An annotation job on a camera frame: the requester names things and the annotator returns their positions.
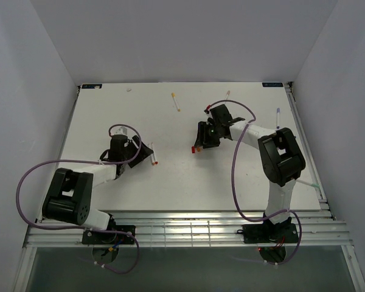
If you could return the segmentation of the red white marker body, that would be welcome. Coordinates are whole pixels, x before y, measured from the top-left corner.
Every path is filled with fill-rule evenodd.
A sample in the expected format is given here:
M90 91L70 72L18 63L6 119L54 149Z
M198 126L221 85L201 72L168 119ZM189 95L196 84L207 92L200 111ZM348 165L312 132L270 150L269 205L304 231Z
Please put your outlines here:
M158 159L157 159L157 157L156 157L156 152L155 152L155 147L154 147L153 142L151 142L151 149L153 150L153 153L154 153L154 155L155 155L156 165L158 165Z

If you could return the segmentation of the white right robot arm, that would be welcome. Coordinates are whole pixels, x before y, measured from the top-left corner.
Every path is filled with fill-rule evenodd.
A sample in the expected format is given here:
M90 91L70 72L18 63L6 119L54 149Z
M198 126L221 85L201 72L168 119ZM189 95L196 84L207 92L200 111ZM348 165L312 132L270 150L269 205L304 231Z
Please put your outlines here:
M278 241L286 232L296 234L290 217L291 197L306 162L293 132L289 128L271 130L254 125L255 115L250 120L232 117L224 100L207 106L204 112L207 120L198 123L196 148L219 147L222 139L237 143L232 158L231 190L238 212L241 211L235 187L238 149L245 144L259 151L263 172L269 181L268 204L262 218L242 216L251 223L245 234L271 242Z

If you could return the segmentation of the yellow capped white marker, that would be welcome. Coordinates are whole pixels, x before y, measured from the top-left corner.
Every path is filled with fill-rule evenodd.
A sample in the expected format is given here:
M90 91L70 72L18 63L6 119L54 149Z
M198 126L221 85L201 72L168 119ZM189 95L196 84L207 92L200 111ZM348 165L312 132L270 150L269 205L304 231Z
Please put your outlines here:
M174 92L172 92L171 93L171 96L172 96L172 99L173 99L173 102L174 102L174 104L176 106L177 111L180 112L181 111L181 108L180 108L180 106L178 104L178 101L176 99L176 94Z

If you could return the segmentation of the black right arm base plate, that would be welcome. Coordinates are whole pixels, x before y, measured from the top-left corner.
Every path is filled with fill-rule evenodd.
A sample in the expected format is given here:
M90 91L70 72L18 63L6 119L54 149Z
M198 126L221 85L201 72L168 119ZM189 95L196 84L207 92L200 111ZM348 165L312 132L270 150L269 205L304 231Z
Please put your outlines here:
M237 230L243 242L250 243L297 243L299 235L293 223L285 226L269 227L265 224L244 224Z

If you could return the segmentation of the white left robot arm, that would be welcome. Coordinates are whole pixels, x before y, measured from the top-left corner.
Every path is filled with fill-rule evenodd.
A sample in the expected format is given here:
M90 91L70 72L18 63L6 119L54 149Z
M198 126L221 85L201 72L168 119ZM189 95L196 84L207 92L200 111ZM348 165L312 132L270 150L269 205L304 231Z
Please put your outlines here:
M117 235L112 215L91 206L92 191L118 179L126 167L132 169L153 154L153 149L137 135L131 139L124 134L111 136L109 149L100 155L98 163L77 170L56 169L42 206L42 216L96 230L102 242L112 242Z

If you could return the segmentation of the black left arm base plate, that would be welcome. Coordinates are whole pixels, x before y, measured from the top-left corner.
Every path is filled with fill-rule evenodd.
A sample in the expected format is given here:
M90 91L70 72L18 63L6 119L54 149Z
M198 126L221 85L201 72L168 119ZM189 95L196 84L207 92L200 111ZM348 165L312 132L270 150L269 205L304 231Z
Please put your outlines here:
M116 230L119 232L124 232L136 235L135 225L117 225ZM119 243L120 245L132 245L134 240L128 235L116 234L116 233L105 233L86 230L82 235L83 245L115 245Z

